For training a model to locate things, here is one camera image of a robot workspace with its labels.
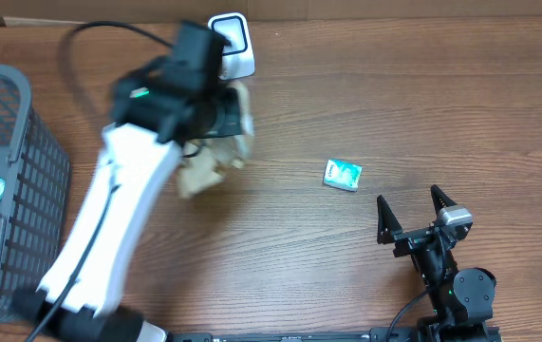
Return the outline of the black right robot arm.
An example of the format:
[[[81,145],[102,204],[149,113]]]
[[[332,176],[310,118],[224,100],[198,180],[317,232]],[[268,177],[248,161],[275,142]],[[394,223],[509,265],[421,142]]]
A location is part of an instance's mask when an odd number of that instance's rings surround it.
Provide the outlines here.
[[[408,232],[402,229],[386,199],[377,197],[377,242],[392,244],[395,257],[411,258],[424,290],[376,336],[382,341],[500,341],[499,329],[487,325],[494,316],[495,276],[484,268],[460,269],[452,254],[457,243],[469,234],[473,215],[437,185],[431,186],[430,193],[436,219]],[[402,317],[425,297],[434,314],[420,318],[414,327],[398,329]]]

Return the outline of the teal white tissue pack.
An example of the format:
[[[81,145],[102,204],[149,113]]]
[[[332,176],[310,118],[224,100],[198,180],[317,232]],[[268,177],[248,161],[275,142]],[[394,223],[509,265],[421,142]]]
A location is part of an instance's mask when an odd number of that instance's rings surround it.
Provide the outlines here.
[[[330,159],[323,176],[323,184],[333,188],[356,192],[363,168],[360,165]]]

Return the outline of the beige brown bag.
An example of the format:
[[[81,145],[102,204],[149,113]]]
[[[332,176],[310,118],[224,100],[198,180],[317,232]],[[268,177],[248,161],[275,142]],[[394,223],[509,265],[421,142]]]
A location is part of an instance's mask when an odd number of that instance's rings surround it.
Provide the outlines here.
[[[228,83],[229,90],[236,91],[239,118],[236,127],[241,132],[226,138],[203,139],[202,148],[191,158],[184,157],[178,168],[176,184],[178,194],[189,199],[223,182],[232,169],[242,169],[252,156],[254,124],[251,111],[250,92],[241,82]]]

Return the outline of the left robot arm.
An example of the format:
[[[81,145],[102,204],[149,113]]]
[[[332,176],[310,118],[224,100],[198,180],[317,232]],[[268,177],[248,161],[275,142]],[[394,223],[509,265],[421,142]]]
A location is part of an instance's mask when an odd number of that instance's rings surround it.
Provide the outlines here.
[[[169,53],[122,76],[80,213],[60,254],[16,312],[61,341],[168,341],[121,305],[130,260],[161,188],[188,199],[224,181],[252,153],[248,89],[224,73],[231,39],[185,21]]]

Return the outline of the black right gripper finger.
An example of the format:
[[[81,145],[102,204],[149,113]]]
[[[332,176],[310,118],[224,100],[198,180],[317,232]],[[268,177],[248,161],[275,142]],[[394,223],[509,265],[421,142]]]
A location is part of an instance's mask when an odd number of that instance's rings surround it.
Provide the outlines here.
[[[430,187],[431,198],[435,213],[438,214],[443,208],[455,206],[457,203],[450,199],[436,184]]]
[[[388,202],[382,195],[377,197],[379,244],[389,244],[395,241],[395,236],[402,233],[402,226],[393,214]]]

